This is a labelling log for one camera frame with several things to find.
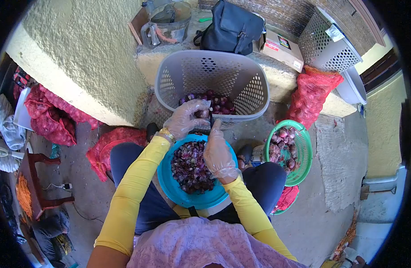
plastic glove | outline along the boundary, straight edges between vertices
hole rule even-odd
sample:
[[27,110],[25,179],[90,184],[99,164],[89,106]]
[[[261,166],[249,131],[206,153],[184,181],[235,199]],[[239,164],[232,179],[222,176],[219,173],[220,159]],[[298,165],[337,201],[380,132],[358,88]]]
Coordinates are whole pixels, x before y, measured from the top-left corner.
[[210,172],[222,184],[229,184],[241,175],[241,170],[235,167],[235,161],[220,130],[221,124],[222,121],[219,119],[214,122],[205,145],[204,161]]
[[189,131],[192,131],[196,126],[209,126],[208,119],[196,118],[193,119],[193,113],[196,111],[204,111],[210,108],[211,101],[203,99],[193,99],[181,106],[177,107],[173,115],[164,123],[164,127],[180,141],[184,139]]

yellow textured wall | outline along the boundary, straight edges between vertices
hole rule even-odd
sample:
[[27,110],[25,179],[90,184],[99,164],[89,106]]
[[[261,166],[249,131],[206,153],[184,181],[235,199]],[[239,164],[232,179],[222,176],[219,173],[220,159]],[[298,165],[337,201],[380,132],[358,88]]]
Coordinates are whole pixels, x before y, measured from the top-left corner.
[[381,59],[393,48],[393,43],[391,42],[390,37],[385,34],[383,38],[386,45],[385,47],[375,44],[368,52],[365,53],[365,55],[362,56],[363,62],[359,62],[354,65],[358,74],[361,74],[369,69],[369,67],[374,65],[375,62]]
[[367,96],[366,125],[369,140],[367,178],[396,174],[401,163],[399,122],[405,83],[399,72]]
[[110,125],[138,126],[147,87],[127,23],[140,7],[140,0],[37,0],[7,53],[80,110]]

wooden chair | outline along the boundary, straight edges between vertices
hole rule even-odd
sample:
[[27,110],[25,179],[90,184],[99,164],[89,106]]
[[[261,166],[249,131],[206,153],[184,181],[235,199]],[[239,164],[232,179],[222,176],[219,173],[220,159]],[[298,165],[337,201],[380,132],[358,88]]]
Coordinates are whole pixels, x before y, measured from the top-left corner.
[[31,195],[31,207],[33,209],[33,220],[39,220],[45,209],[58,207],[64,203],[73,203],[74,197],[65,197],[61,199],[47,200],[42,195],[42,186],[37,177],[36,162],[42,162],[47,165],[61,164],[60,158],[50,159],[43,153],[28,153],[26,151],[22,159],[19,172],[21,172],[27,180],[28,189]]

metal bucket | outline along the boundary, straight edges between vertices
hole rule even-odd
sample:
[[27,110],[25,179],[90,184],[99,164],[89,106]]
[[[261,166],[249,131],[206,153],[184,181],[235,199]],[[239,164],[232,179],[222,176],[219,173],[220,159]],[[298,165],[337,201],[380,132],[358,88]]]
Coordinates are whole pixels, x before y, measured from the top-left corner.
[[186,2],[173,2],[156,8],[141,29],[144,45],[154,49],[159,44],[181,43],[187,37],[191,17],[191,7]]

gray plastic laundry basket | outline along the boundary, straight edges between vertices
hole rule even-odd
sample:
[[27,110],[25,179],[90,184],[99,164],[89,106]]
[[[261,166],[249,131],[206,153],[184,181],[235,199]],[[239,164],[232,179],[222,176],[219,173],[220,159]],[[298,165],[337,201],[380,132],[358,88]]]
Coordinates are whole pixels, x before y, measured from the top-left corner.
[[160,64],[155,79],[159,103],[174,112],[179,99],[208,89],[229,97],[236,115],[213,115],[222,129],[240,121],[260,117],[269,105],[269,85],[262,68],[246,56],[205,50],[183,50],[170,54]]
[[322,71],[343,72],[362,61],[346,37],[332,41],[325,31],[332,25],[333,19],[318,8],[315,11],[298,40],[305,65]]

